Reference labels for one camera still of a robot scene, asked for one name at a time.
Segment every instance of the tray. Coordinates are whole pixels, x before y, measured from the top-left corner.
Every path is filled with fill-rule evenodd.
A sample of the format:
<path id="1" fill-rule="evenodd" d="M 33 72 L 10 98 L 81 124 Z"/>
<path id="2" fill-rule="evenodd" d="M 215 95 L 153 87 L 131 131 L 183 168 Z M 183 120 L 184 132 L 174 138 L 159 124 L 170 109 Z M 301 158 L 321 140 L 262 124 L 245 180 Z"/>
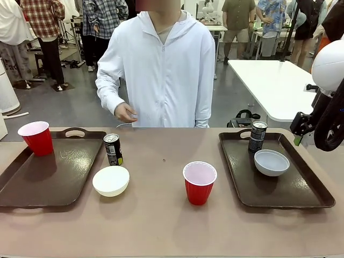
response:
<path id="1" fill-rule="evenodd" d="M 66 136 L 70 131 L 84 136 Z M 27 147 L 0 176 L 0 207 L 66 206 L 78 199 L 106 133 L 73 127 L 51 135 L 54 153 L 38 157 Z"/>
<path id="2" fill-rule="evenodd" d="M 266 133 L 263 149 L 285 155 L 290 161 L 290 168 L 279 177 L 260 173 L 254 164 L 254 153 L 248 150 L 249 137 L 241 137 L 243 132 L 250 131 L 245 129 L 219 134 L 236 192 L 244 205 L 276 209 L 334 206 L 333 196 L 281 133 Z"/>

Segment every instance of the neck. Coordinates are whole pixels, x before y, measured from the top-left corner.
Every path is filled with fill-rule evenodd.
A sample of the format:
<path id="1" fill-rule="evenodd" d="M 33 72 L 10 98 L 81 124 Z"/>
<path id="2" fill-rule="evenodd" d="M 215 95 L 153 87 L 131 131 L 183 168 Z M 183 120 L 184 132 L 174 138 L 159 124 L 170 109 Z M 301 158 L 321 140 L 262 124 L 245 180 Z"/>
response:
<path id="1" fill-rule="evenodd" d="M 156 12 L 149 11 L 150 19 L 154 25 L 155 30 L 161 31 L 167 27 L 173 26 L 181 16 L 181 10 Z"/>

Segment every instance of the cup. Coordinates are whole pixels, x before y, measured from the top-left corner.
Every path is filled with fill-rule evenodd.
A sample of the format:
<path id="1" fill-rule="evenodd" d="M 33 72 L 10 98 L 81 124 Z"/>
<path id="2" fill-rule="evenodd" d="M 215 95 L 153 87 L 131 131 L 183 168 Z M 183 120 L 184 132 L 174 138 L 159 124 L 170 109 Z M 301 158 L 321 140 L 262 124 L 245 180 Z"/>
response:
<path id="1" fill-rule="evenodd" d="M 18 130 L 18 134 L 37 156 L 48 155 L 54 150 L 47 122 L 38 121 L 26 124 Z"/>
<path id="2" fill-rule="evenodd" d="M 217 178 L 216 169 L 206 162 L 194 161 L 184 167 L 183 176 L 189 202 L 205 204 Z"/>

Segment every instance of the blue patterned shirt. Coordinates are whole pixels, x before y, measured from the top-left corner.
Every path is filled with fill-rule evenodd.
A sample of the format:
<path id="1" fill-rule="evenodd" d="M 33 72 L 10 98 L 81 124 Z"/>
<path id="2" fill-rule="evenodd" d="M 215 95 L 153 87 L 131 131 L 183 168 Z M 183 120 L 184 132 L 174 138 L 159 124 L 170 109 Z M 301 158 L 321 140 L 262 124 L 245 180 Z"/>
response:
<path id="1" fill-rule="evenodd" d="M 110 39 L 120 24 L 120 19 L 128 18 L 128 6 L 125 0 L 83 0 L 83 33 L 101 39 Z"/>
<path id="2" fill-rule="evenodd" d="M 270 31 L 280 32 L 285 17 L 286 0 L 259 0 L 257 7 L 265 12 L 265 17 L 274 20 L 271 24 L 264 24 L 263 35 Z"/>

